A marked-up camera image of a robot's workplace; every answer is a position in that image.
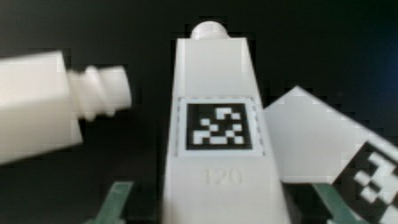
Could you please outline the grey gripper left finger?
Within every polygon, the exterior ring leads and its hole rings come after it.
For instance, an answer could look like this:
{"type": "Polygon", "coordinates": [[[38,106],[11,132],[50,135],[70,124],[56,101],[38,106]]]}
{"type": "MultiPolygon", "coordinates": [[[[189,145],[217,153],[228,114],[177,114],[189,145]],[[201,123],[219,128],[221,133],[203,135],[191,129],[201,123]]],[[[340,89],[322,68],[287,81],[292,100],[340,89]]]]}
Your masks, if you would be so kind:
{"type": "Polygon", "coordinates": [[[122,218],[122,214],[125,210],[132,188],[132,182],[116,182],[113,184],[98,214],[86,221],[86,224],[127,224],[127,221],[122,218]]]}

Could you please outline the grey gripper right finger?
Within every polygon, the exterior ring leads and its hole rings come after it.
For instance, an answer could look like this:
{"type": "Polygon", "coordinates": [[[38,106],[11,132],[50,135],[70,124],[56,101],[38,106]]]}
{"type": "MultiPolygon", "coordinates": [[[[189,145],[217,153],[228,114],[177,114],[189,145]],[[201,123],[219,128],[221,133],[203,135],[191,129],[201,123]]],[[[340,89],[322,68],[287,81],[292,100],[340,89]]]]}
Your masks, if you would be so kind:
{"type": "Polygon", "coordinates": [[[331,212],[333,218],[328,220],[328,224],[370,224],[353,212],[353,209],[345,203],[340,192],[335,186],[328,183],[317,183],[313,185],[317,194],[322,199],[322,203],[331,212]]]}

